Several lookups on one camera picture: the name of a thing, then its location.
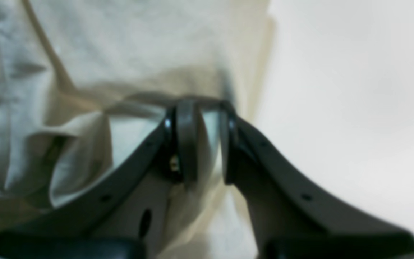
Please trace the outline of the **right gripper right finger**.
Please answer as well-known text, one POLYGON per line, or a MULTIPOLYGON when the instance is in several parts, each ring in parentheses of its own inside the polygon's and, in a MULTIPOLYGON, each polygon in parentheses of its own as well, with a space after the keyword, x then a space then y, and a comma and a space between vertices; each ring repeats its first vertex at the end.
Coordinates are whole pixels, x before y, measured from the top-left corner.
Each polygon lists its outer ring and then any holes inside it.
POLYGON ((414 235, 299 172, 229 102, 220 102, 225 184, 246 200, 260 259, 414 259, 414 235))

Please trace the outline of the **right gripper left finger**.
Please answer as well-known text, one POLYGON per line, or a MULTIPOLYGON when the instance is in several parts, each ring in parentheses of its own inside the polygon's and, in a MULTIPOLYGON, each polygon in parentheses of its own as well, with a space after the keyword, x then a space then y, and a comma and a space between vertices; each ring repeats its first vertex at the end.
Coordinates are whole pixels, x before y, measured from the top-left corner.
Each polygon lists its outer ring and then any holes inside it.
POLYGON ((146 259, 158 251, 171 187, 196 187, 200 108, 181 100, 105 180, 0 233, 0 259, 146 259))

